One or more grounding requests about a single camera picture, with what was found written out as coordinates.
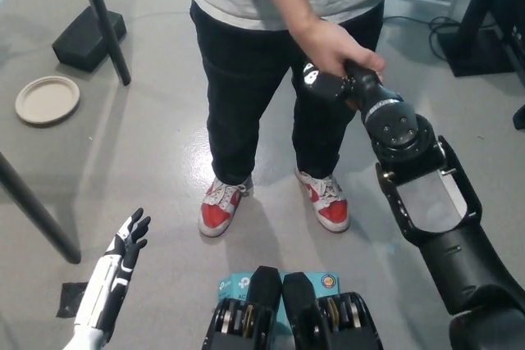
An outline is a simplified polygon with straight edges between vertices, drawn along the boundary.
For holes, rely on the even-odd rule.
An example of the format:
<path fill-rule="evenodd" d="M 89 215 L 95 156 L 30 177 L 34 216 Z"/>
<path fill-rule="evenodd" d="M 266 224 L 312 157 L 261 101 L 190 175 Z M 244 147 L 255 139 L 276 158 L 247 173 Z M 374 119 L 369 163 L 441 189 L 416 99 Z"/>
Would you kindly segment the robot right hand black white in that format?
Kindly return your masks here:
<path fill-rule="evenodd" d="M 374 70 L 347 61 L 345 72 L 346 77 L 342 78 L 320 71 L 312 62 L 308 62 L 303 70 L 304 88 L 325 101 L 351 102 L 351 107 L 361 112 L 363 123 L 381 107 L 404 101 L 382 84 Z"/>

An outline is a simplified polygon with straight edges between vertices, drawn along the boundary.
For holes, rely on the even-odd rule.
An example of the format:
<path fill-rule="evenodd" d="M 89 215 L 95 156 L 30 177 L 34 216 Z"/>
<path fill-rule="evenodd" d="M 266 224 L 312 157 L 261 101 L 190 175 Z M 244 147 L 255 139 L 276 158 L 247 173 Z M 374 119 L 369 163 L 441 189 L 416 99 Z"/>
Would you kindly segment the person right hand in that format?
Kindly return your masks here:
<path fill-rule="evenodd" d="M 320 71 L 346 77 L 347 61 L 353 61 L 377 73 L 385 68 L 382 57 L 358 44 L 339 25 L 310 16 L 302 20 L 290 20 L 287 27 L 295 42 Z"/>

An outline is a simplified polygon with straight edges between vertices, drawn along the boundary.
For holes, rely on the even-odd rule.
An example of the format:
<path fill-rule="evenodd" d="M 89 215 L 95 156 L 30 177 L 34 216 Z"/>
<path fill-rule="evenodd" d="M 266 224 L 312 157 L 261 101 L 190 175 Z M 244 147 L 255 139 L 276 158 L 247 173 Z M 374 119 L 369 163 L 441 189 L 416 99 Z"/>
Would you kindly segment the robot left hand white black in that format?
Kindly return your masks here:
<path fill-rule="evenodd" d="M 99 258 L 87 284 L 75 318 L 75 327 L 88 327 L 111 334 L 138 261 L 148 242 L 151 218 L 139 208 L 115 233 Z"/>

